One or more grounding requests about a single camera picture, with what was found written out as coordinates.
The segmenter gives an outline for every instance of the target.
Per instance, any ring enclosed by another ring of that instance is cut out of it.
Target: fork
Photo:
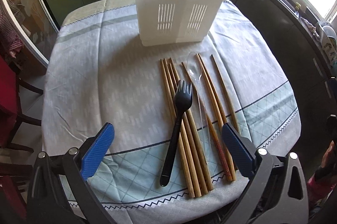
[[[181,81],[179,81],[176,95],[174,97],[177,117],[173,127],[170,145],[168,146],[163,170],[161,171],[160,185],[162,187],[165,187],[170,181],[174,158],[176,157],[176,151],[178,146],[181,120],[183,118],[183,114],[192,106],[192,95],[192,85],[185,83],[185,81],[183,81],[182,83]]]

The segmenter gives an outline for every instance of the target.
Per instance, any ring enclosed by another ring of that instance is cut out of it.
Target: metal screw
[[[289,156],[290,156],[292,159],[297,159],[297,154],[294,153],[294,152],[291,152],[291,153],[289,154]]]
[[[264,155],[267,154],[267,150],[264,149],[264,148],[259,148],[259,149],[257,150],[257,152],[258,152],[260,155],[262,155],[262,156],[264,156]]]
[[[76,155],[79,150],[76,147],[70,148],[68,153],[71,155]]]
[[[45,157],[45,152],[40,152],[37,156],[39,158],[44,158]]]

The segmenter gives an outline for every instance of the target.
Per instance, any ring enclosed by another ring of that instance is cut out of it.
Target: clear plastic spoon
[[[197,93],[200,95],[201,99],[204,102],[205,105],[205,99],[203,97],[203,88],[201,86],[201,76],[202,76],[202,68],[201,63],[196,57],[196,52],[191,52],[187,57],[187,72],[190,75],[192,81],[194,81],[195,86],[197,88]],[[201,134],[202,134],[202,140],[203,140],[203,152],[206,157],[207,163],[209,162],[210,158],[210,151],[211,151],[211,142],[210,142],[210,134],[207,126],[207,119],[206,119],[206,109],[204,109],[202,115],[201,111],[201,104],[198,97],[198,106],[199,106],[199,115],[200,115],[200,124],[201,124]]]

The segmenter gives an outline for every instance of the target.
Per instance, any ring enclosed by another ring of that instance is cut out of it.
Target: white tablecloth
[[[227,183],[212,143],[213,191],[188,197],[179,155],[169,185],[159,186],[172,130],[159,60],[172,57],[185,78],[179,64],[192,51],[201,53],[229,115],[210,55],[221,64],[241,133],[255,146],[284,156],[299,138],[301,123],[289,81],[260,33],[231,2],[224,0],[202,42],[152,47],[139,39],[134,0],[82,7],[65,19],[49,62],[43,148],[50,156],[64,154],[105,122],[112,123],[115,140],[88,183],[118,223],[183,223],[233,201],[247,183],[238,171],[237,180]],[[208,100],[206,107],[216,121]],[[195,103],[192,112],[198,117]],[[214,127],[220,135],[216,122]],[[64,177],[62,183],[80,213]]]

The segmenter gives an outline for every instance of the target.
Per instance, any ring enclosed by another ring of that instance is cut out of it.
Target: blue rubber pad
[[[115,137],[115,129],[106,123],[82,159],[81,176],[86,181],[93,176]]]
[[[223,125],[221,133],[222,140],[227,146],[240,173],[246,178],[253,177],[255,174],[255,159],[240,140],[236,130],[226,123]]]

